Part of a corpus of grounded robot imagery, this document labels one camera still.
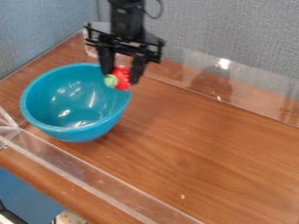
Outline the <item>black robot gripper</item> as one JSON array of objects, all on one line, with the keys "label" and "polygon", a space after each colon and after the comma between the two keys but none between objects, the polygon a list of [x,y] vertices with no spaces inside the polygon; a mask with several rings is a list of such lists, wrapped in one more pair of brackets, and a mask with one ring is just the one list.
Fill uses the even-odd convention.
[{"label": "black robot gripper", "polygon": [[139,82],[149,62],[160,63],[164,57],[165,41],[145,27],[146,0],[107,0],[110,3],[110,22],[90,21],[85,28],[103,32],[113,39],[113,46],[97,47],[99,64],[105,75],[115,67],[117,54],[134,57],[131,83]]}]

